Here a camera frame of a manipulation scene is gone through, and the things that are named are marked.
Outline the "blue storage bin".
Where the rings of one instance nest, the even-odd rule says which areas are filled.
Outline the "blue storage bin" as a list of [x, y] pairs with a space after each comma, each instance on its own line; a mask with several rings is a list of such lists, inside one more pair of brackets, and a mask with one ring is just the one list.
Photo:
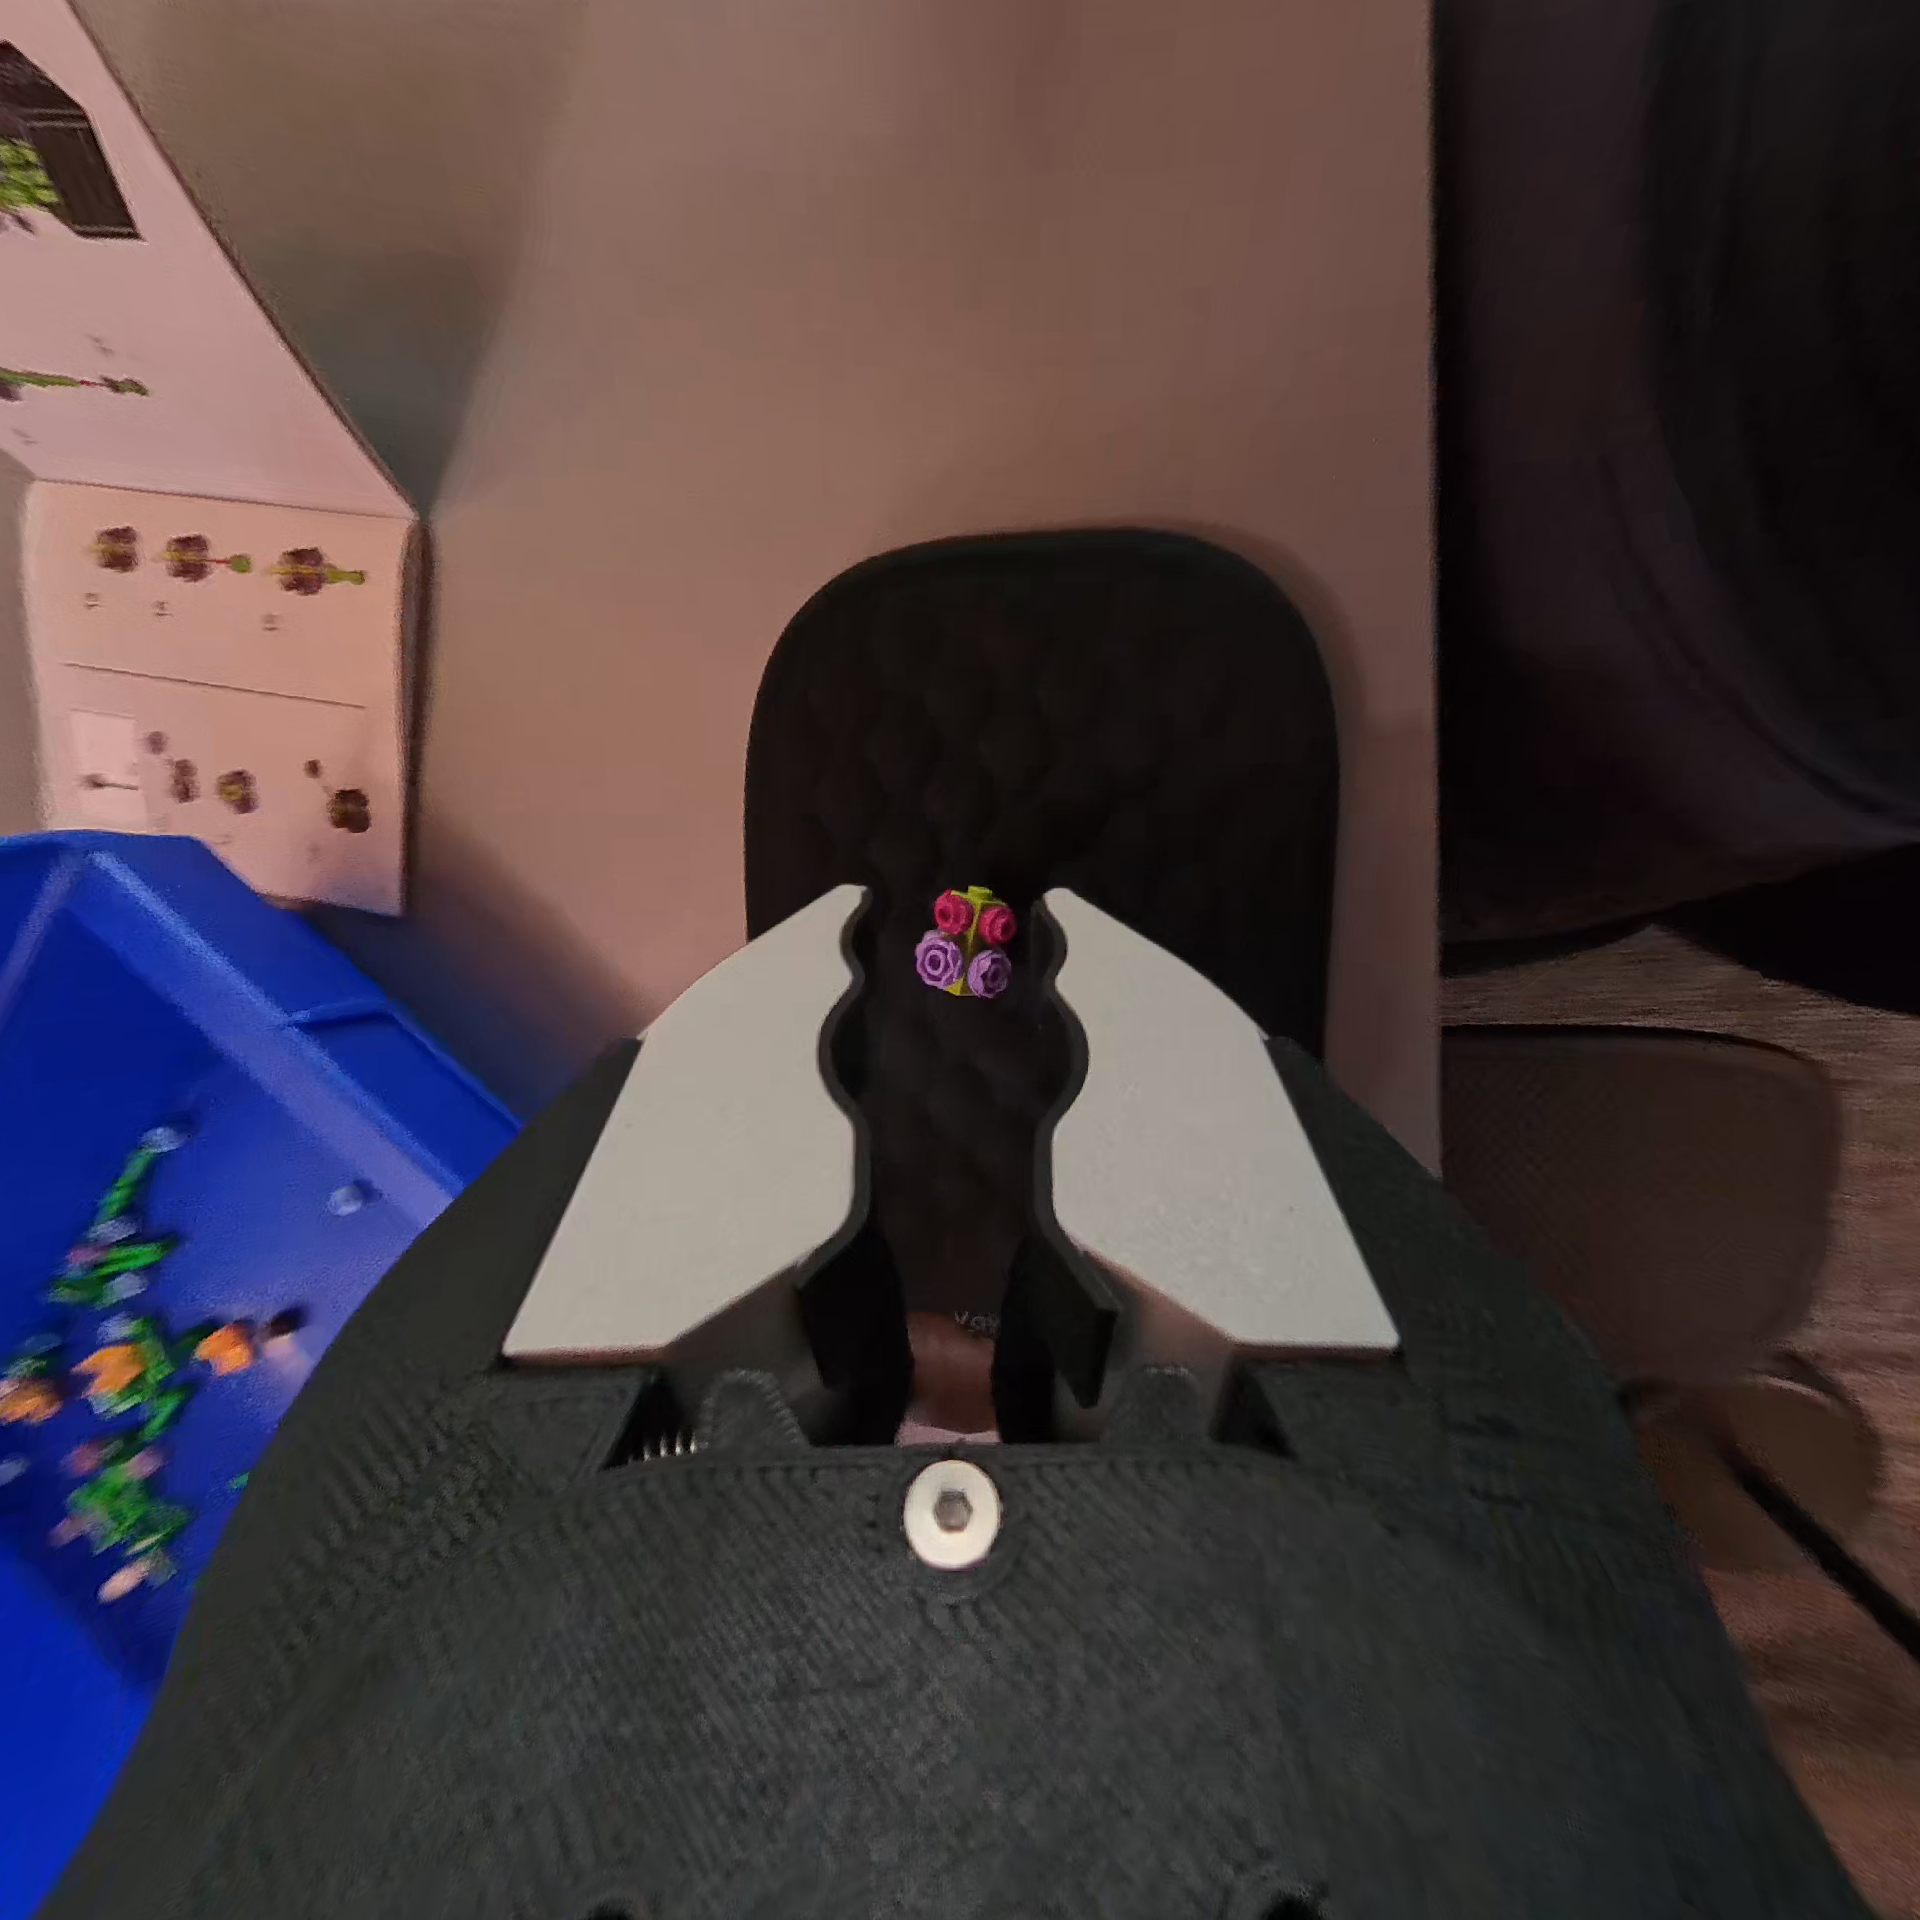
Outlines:
[[[1, 849], [1, 1910], [31, 1916], [147, 1716], [194, 1584], [326, 1344], [512, 1141], [515, 1117], [297, 913], [202, 845], [118, 831]], [[86, 1356], [173, 1370], [142, 1488], [166, 1567], [56, 1541], [150, 1402], [106, 1414]]]

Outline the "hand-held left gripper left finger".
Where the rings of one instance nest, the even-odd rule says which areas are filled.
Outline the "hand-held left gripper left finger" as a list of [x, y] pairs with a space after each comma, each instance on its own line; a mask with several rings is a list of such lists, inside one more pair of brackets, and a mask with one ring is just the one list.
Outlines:
[[637, 1053], [505, 1334], [533, 1369], [643, 1361], [697, 1407], [729, 1370], [827, 1410], [803, 1287], [870, 1209], [863, 1122], [831, 1064], [870, 905], [825, 889], [693, 981]]

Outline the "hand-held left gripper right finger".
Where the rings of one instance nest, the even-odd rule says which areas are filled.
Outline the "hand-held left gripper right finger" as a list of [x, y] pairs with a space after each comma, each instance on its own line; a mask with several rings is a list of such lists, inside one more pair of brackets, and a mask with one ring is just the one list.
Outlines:
[[1067, 1069], [1037, 1129], [1027, 1322], [1058, 1418], [1171, 1369], [1203, 1417], [1251, 1361], [1401, 1356], [1267, 1036], [1176, 952], [1067, 887], [1037, 900]]

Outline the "grey desk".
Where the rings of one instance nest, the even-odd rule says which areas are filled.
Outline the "grey desk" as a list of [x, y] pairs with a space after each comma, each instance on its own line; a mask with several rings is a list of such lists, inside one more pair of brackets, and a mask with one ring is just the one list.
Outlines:
[[1322, 644], [1328, 1057], [1437, 1162], [1426, 4], [80, 13], [430, 510], [410, 911], [318, 921], [493, 1093], [737, 943], [817, 588], [1149, 526]]

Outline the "pile of toy brick pieces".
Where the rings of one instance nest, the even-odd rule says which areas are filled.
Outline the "pile of toy brick pieces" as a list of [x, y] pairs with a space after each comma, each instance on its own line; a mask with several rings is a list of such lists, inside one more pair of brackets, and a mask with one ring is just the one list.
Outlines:
[[302, 1303], [187, 1321], [161, 1309], [160, 1276], [183, 1237], [153, 1228], [147, 1200], [157, 1165], [190, 1135], [187, 1122], [163, 1120], [133, 1143], [40, 1289], [51, 1318], [5, 1352], [5, 1430], [86, 1413], [86, 1430], [59, 1458], [48, 1545], [81, 1545], [99, 1562], [99, 1607], [177, 1573], [175, 1548], [195, 1512], [163, 1493], [160, 1473], [192, 1398], [285, 1349], [309, 1318]]

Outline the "instruction booklet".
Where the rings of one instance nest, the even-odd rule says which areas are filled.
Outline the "instruction booklet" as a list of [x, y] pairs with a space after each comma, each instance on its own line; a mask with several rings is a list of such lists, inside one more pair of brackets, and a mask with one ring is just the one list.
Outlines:
[[1, 4], [5, 453], [50, 828], [405, 905], [416, 513], [73, 4]]

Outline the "black wrist rest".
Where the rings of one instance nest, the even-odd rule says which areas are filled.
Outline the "black wrist rest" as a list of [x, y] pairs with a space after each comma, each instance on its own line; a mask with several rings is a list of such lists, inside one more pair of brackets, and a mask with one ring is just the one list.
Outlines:
[[[1322, 1060], [1336, 822], [1320, 649], [1282, 588], [1215, 544], [917, 544], [792, 614], [751, 708], [744, 928], [761, 937], [842, 882], [870, 893], [851, 1093], [904, 1309], [997, 1336], [1027, 1233], [1065, 1068], [1027, 906], [1071, 889]], [[934, 898], [968, 885], [1022, 918], [991, 1001], [913, 967]]]

